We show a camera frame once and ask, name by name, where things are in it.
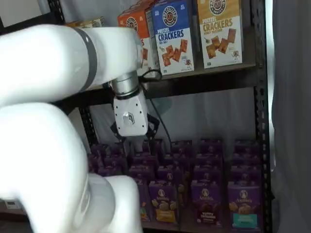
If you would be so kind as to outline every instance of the white wall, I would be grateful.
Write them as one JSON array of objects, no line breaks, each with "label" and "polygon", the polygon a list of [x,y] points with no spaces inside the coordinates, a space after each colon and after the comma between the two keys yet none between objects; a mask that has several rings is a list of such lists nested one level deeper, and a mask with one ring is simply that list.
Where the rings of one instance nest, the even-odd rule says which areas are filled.
[{"label": "white wall", "polygon": [[5,27],[39,15],[37,0],[0,0],[0,17]]}]

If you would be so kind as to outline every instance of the cable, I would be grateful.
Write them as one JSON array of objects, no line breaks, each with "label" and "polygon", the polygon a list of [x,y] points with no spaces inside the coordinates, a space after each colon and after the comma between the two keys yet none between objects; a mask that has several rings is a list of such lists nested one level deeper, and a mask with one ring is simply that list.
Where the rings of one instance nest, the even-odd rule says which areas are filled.
[{"label": "cable", "polygon": [[[144,76],[145,76],[146,74],[150,73],[150,72],[157,72],[157,73],[160,74],[160,77],[159,77],[158,79],[154,79],[154,78],[148,78],[148,79],[146,79]],[[159,82],[162,78],[163,78],[163,76],[162,76],[162,73],[161,73],[160,70],[158,70],[158,69],[151,69],[151,70],[148,70],[147,72],[145,72],[143,75],[141,75],[141,76],[139,77],[139,80],[140,80],[141,82],[143,82],[143,83],[146,83],[146,82]],[[143,91],[144,91],[145,93],[148,93],[148,91],[146,90],[146,88],[143,86],[142,83],[140,84],[140,86],[141,86],[141,88],[143,89]],[[162,120],[162,117],[161,117],[160,113],[158,112],[158,110],[157,110],[157,108],[156,108],[154,102],[152,101],[152,98],[150,98],[150,102],[151,102],[151,105],[153,106],[153,108],[154,108],[154,110],[155,110],[155,113],[157,114],[157,116],[158,116],[158,118],[159,118],[161,124],[163,125],[164,131],[165,131],[165,133],[166,133],[166,135],[167,135],[167,138],[168,138],[168,140],[169,140],[169,142],[170,142],[170,148],[172,148],[172,140],[171,140],[169,131],[167,130],[166,125],[164,124],[164,122],[163,122],[163,120]]]}]

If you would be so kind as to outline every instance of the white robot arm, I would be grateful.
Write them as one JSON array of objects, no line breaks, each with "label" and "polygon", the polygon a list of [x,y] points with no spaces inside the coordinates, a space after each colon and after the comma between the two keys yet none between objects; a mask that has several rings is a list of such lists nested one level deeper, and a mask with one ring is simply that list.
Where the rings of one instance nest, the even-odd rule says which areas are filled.
[{"label": "white robot arm", "polygon": [[70,120],[44,103],[111,81],[120,135],[144,135],[141,63],[128,28],[41,25],[0,37],[0,198],[21,201],[34,233],[142,232],[136,183],[88,174]]}]

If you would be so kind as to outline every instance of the shelving unit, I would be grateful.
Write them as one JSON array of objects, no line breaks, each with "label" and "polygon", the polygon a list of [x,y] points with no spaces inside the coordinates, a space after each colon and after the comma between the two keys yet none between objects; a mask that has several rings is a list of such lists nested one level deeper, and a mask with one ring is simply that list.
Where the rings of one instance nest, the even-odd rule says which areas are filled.
[{"label": "shelving unit", "polygon": [[[51,13],[32,19],[31,22],[21,23],[18,29],[38,23],[62,24],[64,16],[59,0],[48,0]],[[253,27],[244,31],[244,62],[238,65],[204,69],[202,55],[199,54],[195,71],[164,76],[157,83],[146,84],[148,95],[146,98],[160,98],[177,95],[187,95],[209,91],[220,91],[235,88],[252,87],[254,89],[256,137],[260,146],[262,161],[262,204],[263,204],[263,229],[264,233],[272,232],[271,214],[271,184],[270,184],[270,147],[269,147],[269,116],[268,116],[268,86],[266,64],[266,32],[265,32],[265,1],[250,0]],[[0,21],[0,34],[14,31],[14,28],[5,29]],[[69,114],[74,108],[79,108],[86,135],[90,145],[97,143],[89,106],[110,103],[111,92],[103,87],[86,91],[65,100],[54,103],[65,113]],[[205,226],[194,225],[189,222],[189,209],[182,211],[181,226],[160,224],[157,222],[143,223],[143,227],[152,232],[152,229],[163,231],[177,231],[189,233],[224,233],[229,229],[207,229]],[[14,213],[2,213],[1,219],[8,219]]]}]

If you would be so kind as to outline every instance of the gray band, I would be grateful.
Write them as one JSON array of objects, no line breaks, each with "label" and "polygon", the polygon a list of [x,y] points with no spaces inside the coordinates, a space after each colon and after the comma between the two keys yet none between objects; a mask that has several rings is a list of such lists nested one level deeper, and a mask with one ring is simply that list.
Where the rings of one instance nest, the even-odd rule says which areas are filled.
[{"label": "gray band", "polygon": [[97,72],[97,53],[96,53],[95,46],[91,38],[88,36],[88,34],[80,28],[73,28],[73,29],[82,37],[86,45],[87,54],[88,54],[88,64],[89,64],[88,76],[87,76],[86,83],[80,90],[80,92],[82,92],[88,89],[89,86],[91,86],[91,84],[94,82],[96,72]]}]

